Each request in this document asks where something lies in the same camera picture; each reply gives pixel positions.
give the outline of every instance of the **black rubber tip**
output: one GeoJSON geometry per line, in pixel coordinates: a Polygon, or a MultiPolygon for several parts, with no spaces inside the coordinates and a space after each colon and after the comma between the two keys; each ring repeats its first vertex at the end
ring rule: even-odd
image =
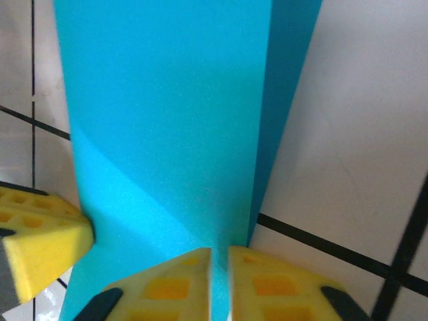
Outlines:
{"type": "Polygon", "coordinates": [[[345,291],[321,287],[321,291],[344,321],[371,321],[364,310],[345,291]]]}
{"type": "Polygon", "coordinates": [[[94,296],[74,321],[105,321],[116,303],[122,297],[120,288],[112,288],[94,296]]]}
{"type": "Polygon", "coordinates": [[[16,232],[12,229],[2,229],[0,227],[0,237],[7,237],[15,234],[16,232]]]}

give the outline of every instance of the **turquoise foam sheet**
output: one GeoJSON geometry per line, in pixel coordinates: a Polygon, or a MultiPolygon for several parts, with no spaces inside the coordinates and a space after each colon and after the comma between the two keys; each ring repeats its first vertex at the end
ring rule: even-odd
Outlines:
{"type": "Polygon", "coordinates": [[[213,248],[213,320],[227,247],[245,245],[271,3],[57,0],[83,212],[96,242],[61,320],[104,286],[213,248]]]}

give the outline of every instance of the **tile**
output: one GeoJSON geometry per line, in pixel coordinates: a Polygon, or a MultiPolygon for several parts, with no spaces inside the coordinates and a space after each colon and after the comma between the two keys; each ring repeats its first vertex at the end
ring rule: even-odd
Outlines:
{"type": "Polygon", "coordinates": [[[54,321],[60,317],[66,289],[57,281],[44,289],[35,299],[35,321],[54,321]]]}
{"type": "Polygon", "coordinates": [[[31,321],[33,320],[33,300],[21,304],[16,308],[3,313],[6,321],[31,321]]]}
{"type": "Polygon", "coordinates": [[[31,187],[31,125],[0,112],[0,181],[31,187]]]}
{"type": "Polygon", "coordinates": [[[52,0],[35,0],[35,118],[70,132],[52,0]]]}
{"type": "Polygon", "coordinates": [[[70,280],[70,276],[71,276],[71,274],[72,274],[72,270],[73,270],[73,268],[71,267],[70,269],[68,269],[68,270],[67,270],[67,272],[66,272],[66,273],[64,273],[64,274],[61,276],[61,280],[63,280],[66,284],[68,284],[68,282],[69,282],[69,280],[70,280]]]}
{"type": "Polygon", "coordinates": [[[262,213],[391,262],[428,169],[427,10],[323,1],[262,213]]]}
{"type": "Polygon", "coordinates": [[[35,129],[35,187],[79,207],[70,141],[35,129]]]}
{"type": "Polygon", "coordinates": [[[428,281],[428,232],[425,230],[422,242],[417,249],[415,259],[409,270],[410,274],[428,281]]]}
{"type": "Polygon", "coordinates": [[[428,298],[401,288],[390,321],[424,321],[428,316],[428,298]]]}
{"type": "Polygon", "coordinates": [[[0,105],[31,116],[31,1],[0,1],[0,105]]]}
{"type": "Polygon", "coordinates": [[[372,310],[383,283],[374,274],[258,224],[250,247],[340,282],[366,312],[372,310]]]}

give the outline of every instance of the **white tile wall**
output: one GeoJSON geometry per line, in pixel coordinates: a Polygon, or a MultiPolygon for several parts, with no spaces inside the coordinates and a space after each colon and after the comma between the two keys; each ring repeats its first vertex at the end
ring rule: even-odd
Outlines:
{"type": "Polygon", "coordinates": [[[70,132],[52,0],[35,0],[34,50],[35,118],[70,132]]]}
{"type": "Polygon", "coordinates": [[[402,288],[395,303],[390,321],[426,321],[428,319],[428,298],[402,288]]]}
{"type": "Polygon", "coordinates": [[[70,141],[36,128],[35,152],[35,187],[79,207],[70,141]]]}
{"type": "Polygon", "coordinates": [[[251,247],[340,282],[367,313],[383,284],[383,279],[374,274],[261,225],[256,225],[251,247]]]}
{"type": "Polygon", "coordinates": [[[0,112],[0,181],[31,187],[31,141],[30,124],[0,112]]]}
{"type": "Polygon", "coordinates": [[[31,116],[29,1],[0,1],[0,105],[31,116]]]}
{"type": "Polygon", "coordinates": [[[428,170],[427,12],[323,1],[263,213],[391,262],[428,170]]]}

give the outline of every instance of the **yellow foam block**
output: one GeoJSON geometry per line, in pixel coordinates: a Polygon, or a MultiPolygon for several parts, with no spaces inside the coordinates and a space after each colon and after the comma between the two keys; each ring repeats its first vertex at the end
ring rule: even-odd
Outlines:
{"type": "Polygon", "coordinates": [[[24,303],[72,267],[93,244],[88,219],[53,195],[0,187],[0,228],[16,295],[24,303]]]}
{"type": "Polygon", "coordinates": [[[335,281],[246,247],[229,248],[233,321],[339,321],[321,292],[335,281]]]}
{"type": "Polygon", "coordinates": [[[210,261],[200,248],[110,284],[123,295],[106,321],[208,321],[210,261]]]}

